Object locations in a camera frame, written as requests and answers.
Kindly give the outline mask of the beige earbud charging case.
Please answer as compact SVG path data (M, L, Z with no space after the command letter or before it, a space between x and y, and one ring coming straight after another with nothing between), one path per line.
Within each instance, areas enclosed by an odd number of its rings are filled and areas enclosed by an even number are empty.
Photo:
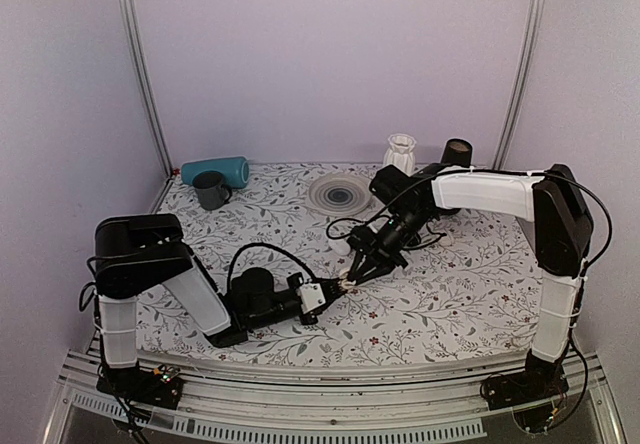
M350 289L354 286L354 283L348 279L348 273L343 273L340 275L339 286L342 289Z

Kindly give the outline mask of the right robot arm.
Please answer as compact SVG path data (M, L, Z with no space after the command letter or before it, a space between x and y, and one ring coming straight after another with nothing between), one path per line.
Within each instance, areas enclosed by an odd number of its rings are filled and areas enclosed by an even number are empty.
M379 230L356 226L347 239L355 252L341 281L360 285L407 262L402 249L445 211L469 209L509 215L534 226L541 270L539 319L522 371L487 378L481 396L490 409L564 393L562 362L581 311L593 219L570 169L491 171L431 164L409 176L393 165L379 170L369 189L391 214Z

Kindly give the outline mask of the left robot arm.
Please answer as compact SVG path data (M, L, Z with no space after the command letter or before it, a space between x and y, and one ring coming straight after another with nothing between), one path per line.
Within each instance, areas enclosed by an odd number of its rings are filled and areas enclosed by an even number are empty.
M184 382L177 369L145 371L139 364L137 305L149 289L163 286L216 348L244 343L251 331L292 318L314 325L318 315L346 292L339 280L321 279L308 267L289 276L281 291L268 270L254 267L230 280L221 292L184 242L173 214L108 218L96 227L94 238L94 254L87 261L93 294L80 297L79 307L94 307L100 334L96 388L123 404L175 409L182 395Z

